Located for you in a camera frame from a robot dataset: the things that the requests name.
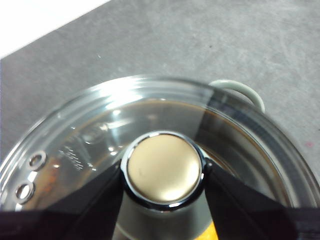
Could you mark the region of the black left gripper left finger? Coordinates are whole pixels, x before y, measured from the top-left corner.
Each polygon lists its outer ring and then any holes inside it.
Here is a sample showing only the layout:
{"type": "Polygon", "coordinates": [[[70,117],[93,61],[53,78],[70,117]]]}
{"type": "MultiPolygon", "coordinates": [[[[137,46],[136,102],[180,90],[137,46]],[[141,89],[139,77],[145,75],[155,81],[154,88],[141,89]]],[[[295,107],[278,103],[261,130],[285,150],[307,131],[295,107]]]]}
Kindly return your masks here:
{"type": "Polygon", "coordinates": [[[2,240],[110,240],[123,199],[120,165],[43,210],[0,214],[2,240]]]}

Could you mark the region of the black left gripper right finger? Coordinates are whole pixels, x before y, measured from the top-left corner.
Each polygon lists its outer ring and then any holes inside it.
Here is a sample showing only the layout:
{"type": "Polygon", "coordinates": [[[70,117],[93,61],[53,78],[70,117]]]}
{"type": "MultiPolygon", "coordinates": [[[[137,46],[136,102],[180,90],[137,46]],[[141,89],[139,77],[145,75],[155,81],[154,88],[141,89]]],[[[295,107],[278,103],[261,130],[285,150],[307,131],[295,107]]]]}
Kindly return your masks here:
{"type": "Polygon", "coordinates": [[[318,240],[318,207],[285,207],[245,185],[214,162],[204,191],[220,240],[318,240]]]}

